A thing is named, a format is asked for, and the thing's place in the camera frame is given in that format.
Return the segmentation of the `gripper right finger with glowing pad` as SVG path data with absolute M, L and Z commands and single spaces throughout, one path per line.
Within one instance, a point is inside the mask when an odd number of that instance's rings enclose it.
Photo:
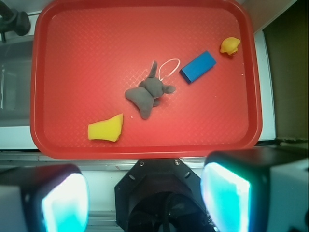
M 201 173 L 201 195 L 221 232 L 306 232 L 309 152 L 289 146 L 215 151 Z

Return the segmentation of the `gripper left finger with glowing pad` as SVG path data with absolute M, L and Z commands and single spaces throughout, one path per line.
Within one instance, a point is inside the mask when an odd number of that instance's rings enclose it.
M 87 180 L 73 164 L 0 173 L 2 232 L 84 232 L 89 207 Z

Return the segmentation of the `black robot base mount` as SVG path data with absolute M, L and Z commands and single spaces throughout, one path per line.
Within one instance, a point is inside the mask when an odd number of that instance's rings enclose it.
M 140 159 L 116 184 L 116 223 L 126 232 L 213 232 L 200 177 L 180 159 Z

